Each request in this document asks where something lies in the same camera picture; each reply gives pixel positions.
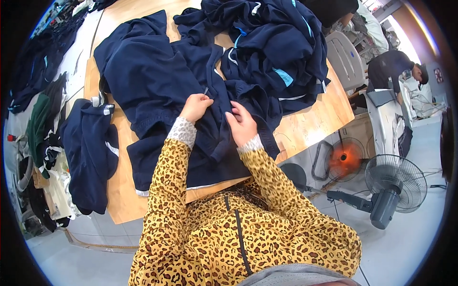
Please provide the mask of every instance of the gray hood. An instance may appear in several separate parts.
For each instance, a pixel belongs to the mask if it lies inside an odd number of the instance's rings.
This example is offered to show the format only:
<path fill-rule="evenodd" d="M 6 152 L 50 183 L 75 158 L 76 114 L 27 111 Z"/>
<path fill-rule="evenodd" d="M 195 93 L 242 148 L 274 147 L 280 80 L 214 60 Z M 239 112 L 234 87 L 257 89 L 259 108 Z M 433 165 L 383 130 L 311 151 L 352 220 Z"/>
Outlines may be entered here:
<path fill-rule="evenodd" d="M 304 263 L 266 268 L 249 276 L 237 286 L 311 286 L 336 281 L 348 286 L 361 286 L 342 274 L 321 266 Z"/>

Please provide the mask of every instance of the fan grille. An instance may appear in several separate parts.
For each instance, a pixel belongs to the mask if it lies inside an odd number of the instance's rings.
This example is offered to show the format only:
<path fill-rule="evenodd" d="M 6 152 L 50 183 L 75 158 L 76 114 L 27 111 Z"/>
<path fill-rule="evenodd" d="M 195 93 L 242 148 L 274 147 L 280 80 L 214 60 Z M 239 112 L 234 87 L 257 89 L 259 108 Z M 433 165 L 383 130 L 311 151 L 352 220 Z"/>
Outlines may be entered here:
<path fill-rule="evenodd" d="M 373 194 L 380 193 L 390 185 L 397 186 L 401 193 L 397 212 L 408 213 L 417 210 L 427 193 L 423 172 L 411 161 L 396 155 L 377 155 L 367 164 L 366 185 Z"/>
<path fill-rule="evenodd" d="M 355 168 L 353 172 L 347 173 L 341 167 L 339 167 L 342 159 L 342 155 L 348 155 L 346 160 L 352 160 L 358 162 L 358 168 Z M 332 149 L 326 154 L 325 170 L 329 170 L 329 178 L 337 183 L 347 182 L 358 175 L 361 168 L 361 159 L 364 158 L 365 151 L 361 142 L 355 138 L 347 137 L 343 138 L 342 141 L 338 141 L 333 145 Z"/>

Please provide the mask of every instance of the hand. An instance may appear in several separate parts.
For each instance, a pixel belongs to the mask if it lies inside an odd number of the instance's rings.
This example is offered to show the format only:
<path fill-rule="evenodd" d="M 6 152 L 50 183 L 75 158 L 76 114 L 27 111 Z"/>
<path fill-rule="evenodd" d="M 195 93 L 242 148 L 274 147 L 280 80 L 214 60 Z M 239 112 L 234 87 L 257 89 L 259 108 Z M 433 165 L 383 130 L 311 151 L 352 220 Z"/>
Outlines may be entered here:
<path fill-rule="evenodd" d="M 398 98 L 398 103 L 399 103 L 400 105 L 402 105 L 403 100 L 402 100 L 402 95 L 401 95 L 401 93 L 398 92 L 398 94 L 396 95 L 396 97 Z"/>
<path fill-rule="evenodd" d="M 185 106 L 180 113 L 180 117 L 186 118 L 192 124 L 195 124 L 205 113 L 207 107 L 213 104 L 213 99 L 202 93 L 191 94 L 186 99 Z"/>
<path fill-rule="evenodd" d="M 226 119 L 229 123 L 232 137 L 238 147 L 242 147 L 257 134 L 257 124 L 251 117 L 248 110 L 240 103 L 230 102 L 234 107 L 232 113 L 226 112 Z"/>

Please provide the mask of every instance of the leopard print jacket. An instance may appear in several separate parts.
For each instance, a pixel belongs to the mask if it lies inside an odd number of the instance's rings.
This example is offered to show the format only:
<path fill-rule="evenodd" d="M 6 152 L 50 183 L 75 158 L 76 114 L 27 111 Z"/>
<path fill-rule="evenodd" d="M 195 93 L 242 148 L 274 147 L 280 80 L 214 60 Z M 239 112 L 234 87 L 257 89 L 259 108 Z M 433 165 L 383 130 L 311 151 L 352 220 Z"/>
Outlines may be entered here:
<path fill-rule="evenodd" d="M 164 142 L 129 285 L 237 285 L 289 263 L 355 274 L 361 259 L 356 232 L 320 213 L 263 148 L 240 152 L 240 159 L 254 177 L 245 187 L 260 194 L 268 211 L 224 191 L 187 208 L 190 141 L 171 136 Z"/>

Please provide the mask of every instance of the green garment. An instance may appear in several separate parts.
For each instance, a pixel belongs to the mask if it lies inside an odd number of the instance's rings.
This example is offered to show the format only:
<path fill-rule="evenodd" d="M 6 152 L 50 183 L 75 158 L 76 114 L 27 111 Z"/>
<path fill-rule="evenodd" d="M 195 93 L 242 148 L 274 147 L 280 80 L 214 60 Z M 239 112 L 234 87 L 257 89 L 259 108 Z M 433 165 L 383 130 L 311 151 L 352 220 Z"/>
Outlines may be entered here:
<path fill-rule="evenodd" d="M 44 123 L 51 111 L 49 97 L 40 94 L 37 103 L 33 107 L 32 115 L 27 124 L 27 137 L 30 154 L 32 155 L 35 166 L 40 170 L 44 178 L 49 179 L 48 171 L 44 167 L 44 160 L 40 144 L 43 143 Z"/>

